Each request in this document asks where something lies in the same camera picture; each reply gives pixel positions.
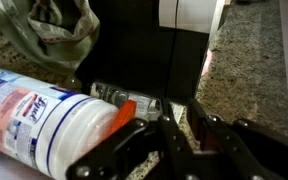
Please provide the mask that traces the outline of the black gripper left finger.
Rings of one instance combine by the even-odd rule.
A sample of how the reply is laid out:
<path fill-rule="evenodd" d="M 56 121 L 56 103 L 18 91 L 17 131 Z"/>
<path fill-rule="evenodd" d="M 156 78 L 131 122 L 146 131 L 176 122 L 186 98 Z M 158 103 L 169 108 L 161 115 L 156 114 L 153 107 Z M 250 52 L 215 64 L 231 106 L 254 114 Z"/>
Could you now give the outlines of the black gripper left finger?
<path fill-rule="evenodd" d="M 154 121 L 135 116 L 108 138 L 73 161 L 68 180 L 126 180 L 148 155 L 156 152 L 158 164 L 146 180 L 187 180 L 194 175 L 193 151 L 178 128 L 169 100 L 162 101 L 162 115 Z"/>

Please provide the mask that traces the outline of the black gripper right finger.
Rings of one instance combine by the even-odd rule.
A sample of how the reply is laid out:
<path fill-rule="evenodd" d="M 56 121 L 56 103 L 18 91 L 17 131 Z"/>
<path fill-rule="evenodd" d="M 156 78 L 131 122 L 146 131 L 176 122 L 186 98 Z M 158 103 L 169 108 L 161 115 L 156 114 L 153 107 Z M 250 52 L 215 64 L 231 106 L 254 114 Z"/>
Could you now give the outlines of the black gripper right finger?
<path fill-rule="evenodd" d="M 251 120 L 232 124 L 207 114 L 196 99 L 188 103 L 188 122 L 202 151 L 223 155 L 244 180 L 288 180 L 288 136 Z"/>

